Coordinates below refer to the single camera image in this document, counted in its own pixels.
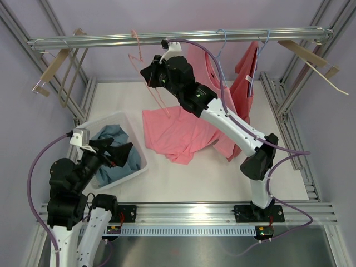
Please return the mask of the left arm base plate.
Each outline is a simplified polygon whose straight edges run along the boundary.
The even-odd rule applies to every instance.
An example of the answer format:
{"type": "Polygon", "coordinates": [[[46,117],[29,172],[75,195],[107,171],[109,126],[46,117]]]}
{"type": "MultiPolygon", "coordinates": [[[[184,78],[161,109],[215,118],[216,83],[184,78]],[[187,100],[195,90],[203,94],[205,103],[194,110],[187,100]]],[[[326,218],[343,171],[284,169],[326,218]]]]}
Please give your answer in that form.
{"type": "Polygon", "coordinates": [[[137,215],[136,205],[118,205],[114,209],[110,223],[135,223],[137,215]]]}

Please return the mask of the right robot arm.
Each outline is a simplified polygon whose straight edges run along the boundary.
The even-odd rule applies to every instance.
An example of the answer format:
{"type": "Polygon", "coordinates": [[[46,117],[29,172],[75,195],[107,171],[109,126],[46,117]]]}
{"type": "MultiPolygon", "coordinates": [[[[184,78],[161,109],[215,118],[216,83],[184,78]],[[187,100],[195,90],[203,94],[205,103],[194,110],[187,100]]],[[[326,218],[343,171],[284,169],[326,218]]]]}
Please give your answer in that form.
{"type": "Polygon", "coordinates": [[[193,67],[183,56],[165,60],[155,55],[140,74],[149,87],[167,89],[185,111],[217,127],[242,150],[246,159],[240,170],[249,178],[252,192],[246,218],[268,220],[275,201],[267,191],[266,182],[276,154],[277,136],[253,130],[238,115],[224,108],[222,97],[195,80],[193,67]]]}

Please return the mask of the light pink t-shirt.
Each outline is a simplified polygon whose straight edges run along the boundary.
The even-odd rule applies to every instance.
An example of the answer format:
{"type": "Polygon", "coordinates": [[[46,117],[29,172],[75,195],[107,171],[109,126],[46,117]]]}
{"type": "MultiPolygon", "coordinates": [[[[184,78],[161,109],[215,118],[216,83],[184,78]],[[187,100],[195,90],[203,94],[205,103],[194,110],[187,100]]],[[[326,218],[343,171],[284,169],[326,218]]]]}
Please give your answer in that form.
{"type": "MultiPolygon", "coordinates": [[[[197,82],[221,97],[220,81],[209,55],[190,44],[186,58],[193,67],[197,82]]],[[[173,163],[184,165],[192,160],[195,152],[211,144],[228,161],[241,153],[241,149],[215,126],[186,112],[181,106],[172,106],[167,110],[170,117],[162,109],[142,112],[145,146],[148,149],[165,155],[173,163]]]]}

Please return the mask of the blue-grey t-shirt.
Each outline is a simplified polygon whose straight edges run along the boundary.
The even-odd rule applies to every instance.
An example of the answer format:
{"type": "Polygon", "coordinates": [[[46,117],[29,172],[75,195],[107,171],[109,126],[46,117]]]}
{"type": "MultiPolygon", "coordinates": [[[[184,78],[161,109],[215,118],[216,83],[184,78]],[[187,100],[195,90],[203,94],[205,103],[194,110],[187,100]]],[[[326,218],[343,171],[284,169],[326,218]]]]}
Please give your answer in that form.
{"type": "Polygon", "coordinates": [[[113,158],[114,167],[102,166],[96,174],[99,187],[121,180],[141,169],[141,156],[134,145],[128,149],[129,135],[120,125],[106,125],[92,139],[113,139],[109,152],[113,158]]]}

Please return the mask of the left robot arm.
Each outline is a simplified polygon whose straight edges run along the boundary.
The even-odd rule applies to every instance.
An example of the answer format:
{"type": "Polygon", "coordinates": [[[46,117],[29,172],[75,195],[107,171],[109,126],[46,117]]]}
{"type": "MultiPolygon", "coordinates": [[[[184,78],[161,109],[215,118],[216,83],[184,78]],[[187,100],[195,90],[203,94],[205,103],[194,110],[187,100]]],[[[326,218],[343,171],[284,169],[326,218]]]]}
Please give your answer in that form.
{"type": "Polygon", "coordinates": [[[50,228],[54,256],[51,266],[93,266],[95,253],[108,223],[129,222],[114,195],[98,194],[85,216],[88,197],[84,189],[102,166],[123,167],[132,143],[113,146],[113,139],[89,141],[78,163],[68,158],[54,162],[50,168],[50,200],[47,225],[50,228]]]}

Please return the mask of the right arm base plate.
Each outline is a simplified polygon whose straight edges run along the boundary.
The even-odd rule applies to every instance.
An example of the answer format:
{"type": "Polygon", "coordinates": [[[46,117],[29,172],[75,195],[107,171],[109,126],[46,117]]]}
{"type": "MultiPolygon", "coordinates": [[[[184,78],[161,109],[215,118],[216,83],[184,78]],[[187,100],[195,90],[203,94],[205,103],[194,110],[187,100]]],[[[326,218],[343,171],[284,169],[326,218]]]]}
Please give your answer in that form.
{"type": "Polygon", "coordinates": [[[235,205],[231,210],[237,223],[284,223],[285,217],[280,205],[272,205],[266,209],[257,206],[235,205]]]}

